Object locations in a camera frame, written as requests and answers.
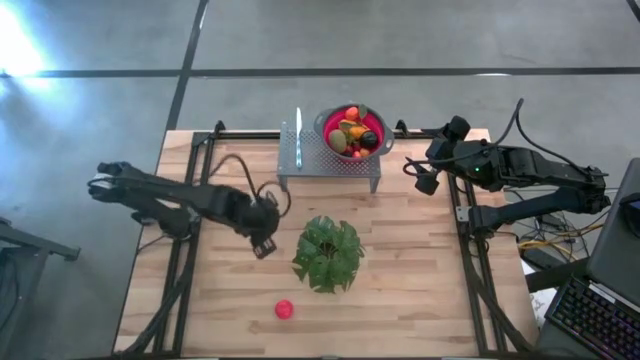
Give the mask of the black backlit keyboard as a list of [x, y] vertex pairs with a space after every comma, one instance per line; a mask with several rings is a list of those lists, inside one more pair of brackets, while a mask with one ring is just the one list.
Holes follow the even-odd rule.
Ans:
[[607, 360], [640, 360], [640, 308], [570, 277], [545, 319]]

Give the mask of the monstera plant in white pot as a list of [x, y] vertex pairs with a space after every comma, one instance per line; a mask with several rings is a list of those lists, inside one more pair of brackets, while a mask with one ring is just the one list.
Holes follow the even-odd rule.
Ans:
[[353, 285], [365, 249], [354, 226], [317, 216], [305, 226], [299, 237], [292, 269], [299, 280], [308, 280], [316, 293], [335, 294]]

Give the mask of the green kiwi fruit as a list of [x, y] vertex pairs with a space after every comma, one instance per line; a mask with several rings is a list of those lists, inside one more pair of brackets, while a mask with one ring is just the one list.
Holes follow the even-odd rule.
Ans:
[[346, 134], [340, 129], [332, 130], [328, 135], [328, 145], [336, 153], [344, 153], [348, 147]]

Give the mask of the computer monitor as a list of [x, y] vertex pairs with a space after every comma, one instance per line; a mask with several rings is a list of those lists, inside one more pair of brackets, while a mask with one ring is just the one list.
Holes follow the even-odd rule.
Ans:
[[636, 192], [640, 192], [640, 158], [629, 162], [587, 272], [597, 283], [640, 307], [640, 239], [628, 230], [620, 211], [621, 199]]

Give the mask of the grey perforated metal rack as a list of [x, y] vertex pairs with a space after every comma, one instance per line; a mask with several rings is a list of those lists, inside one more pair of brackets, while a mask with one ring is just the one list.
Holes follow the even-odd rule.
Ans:
[[281, 124], [277, 179], [282, 190], [293, 177], [306, 178], [363, 178], [369, 180], [370, 192], [375, 193], [381, 179], [380, 158], [347, 161], [326, 148], [324, 140], [314, 130], [303, 130], [301, 141], [302, 167], [296, 165], [297, 133], [286, 122]]

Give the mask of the red collapsible colander grey rim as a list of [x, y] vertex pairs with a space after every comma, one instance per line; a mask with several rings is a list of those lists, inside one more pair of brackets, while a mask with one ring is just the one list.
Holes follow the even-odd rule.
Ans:
[[[394, 144], [393, 131], [386, 125], [382, 116], [379, 115], [372, 108], [365, 105], [368, 108], [368, 114], [361, 123], [351, 123], [344, 119], [344, 114], [346, 109], [349, 107], [358, 106], [358, 105], [361, 105], [361, 104], [347, 104], [347, 105], [341, 105], [336, 108], [325, 110], [324, 112], [321, 112], [316, 118], [316, 120], [314, 121], [314, 130], [324, 140], [324, 144], [326, 148], [329, 149], [331, 152], [333, 152], [335, 155], [338, 155], [339, 157], [341, 157], [342, 159], [345, 159], [347, 161], [352, 161], [352, 162], [363, 161], [366, 158], [383, 156], [390, 152]], [[368, 149], [370, 151], [369, 156], [361, 157], [361, 158], [353, 158], [352, 155], [345, 156], [344, 153], [338, 154], [329, 147], [328, 145], [329, 133], [334, 129], [340, 129], [346, 134], [348, 146], [351, 146], [353, 148], [353, 153], [355, 151], [360, 151], [362, 147], [359, 145], [359, 140], [352, 139], [348, 134], [348, 130], [352, 125], [366, 126], [368, 130], [371, 130], [377, 134], [379, 138], [378, 146], [375, 150]]]

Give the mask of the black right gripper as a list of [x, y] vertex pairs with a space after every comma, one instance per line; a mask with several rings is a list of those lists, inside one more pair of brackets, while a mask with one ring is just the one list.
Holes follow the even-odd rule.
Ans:
[[422, 132], [433, 137], [427, 148], [427, 159], [421, 164], [415, 163], [417, 173], [415, 188], [427, 195], [433, 195], [439, 185], [438, 173], [450, 165], [443, 160], [453, 158], [453, 149], [459, 141], [463, 141], [470, 130], [469, 123], [455, 115], [450, 122], [439, 129], [423, 129]]

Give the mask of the white paper sheet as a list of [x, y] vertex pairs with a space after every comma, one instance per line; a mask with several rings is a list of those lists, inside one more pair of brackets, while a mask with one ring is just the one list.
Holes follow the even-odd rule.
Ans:
[[551, 305], [557, 290], [555, 288], [543, 289], [536, 292], [531, 292], [530, 302], [534, 312], [534, 318], [539, 328], [542, 328], [545, 323], [545, 314]]

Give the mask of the kitchen knife light blue handle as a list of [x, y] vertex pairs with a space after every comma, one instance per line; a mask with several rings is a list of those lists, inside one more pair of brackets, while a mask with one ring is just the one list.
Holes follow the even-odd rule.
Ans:
[[300, 107], [296, 107], [295, 164], [298, 169], [302, 168], [302, 146], [301, 146], [302, 128], [303, 128], [302, 111]]

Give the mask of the black aluminium table frame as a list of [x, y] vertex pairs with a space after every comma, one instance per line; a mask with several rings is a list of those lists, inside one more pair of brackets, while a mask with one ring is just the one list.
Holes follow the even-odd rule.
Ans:
[[[254, 181], [276, 177], [278, 135], [226, 131], [215, 139], [213, 162], [240, 154]], [[398, 139], [381, 158], [375, 194], [354, 178], [293, 178], [289, 214], [274, 240], [277, 251], [257, 260], [249, 242], [205, 221], [183, 340], [173, 341], [172, 309], [162, 350], [181, 346], [184, 357], [467, 356], [476, 355], [459, 240], [446, 177], [433, 196], [420, 194], [402, 172], [405, 157], [421, 158], [428, 139]], [[313, 292], [294, 274], [291, 259], [306, 223], [319, 215], [353, 225], [365, 258], [348, 292]], [[534, 319], [518, 248], [507, 228], [490, 241], [489, 266], [500, 306], [527, 341]], [[114, 352], [132, 345], [159, 308], [171, 241], [136, 256]], [[291, 319], [275, 314], [278, 301], [294, 305]]]

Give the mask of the black round device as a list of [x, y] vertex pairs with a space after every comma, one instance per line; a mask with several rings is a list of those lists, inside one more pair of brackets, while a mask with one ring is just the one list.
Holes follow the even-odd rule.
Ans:
[[640, 239], [640, 192], [623, 197], [620, 201], [620, 211], [628, 230]]

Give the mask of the dark computer desk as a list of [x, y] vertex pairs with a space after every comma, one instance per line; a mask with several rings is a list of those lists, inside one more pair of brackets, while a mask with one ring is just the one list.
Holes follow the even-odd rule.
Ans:
[[[622, 300], [628, 305], [634, 305], [622, 298], [605, 286], [597, 283], [586, 271], [587, 261], [585, 259], [573, 263], [564, 264], [552, 269], [535, 272], [526, 276], [529, 290], [536, 292], [543, 289], [559, 288], [564, 285], [570, 277], [576, 277], [589, 281], [600, 290]], [[545, 323], [540, 330], [540, 336], [535, 345], [535, 351], [542, 357], [556, 358], [560, 360], [607, 360], [595, 354], [577, 340], [572, 339], [567, 333], [552, 325], [545, 319]]]

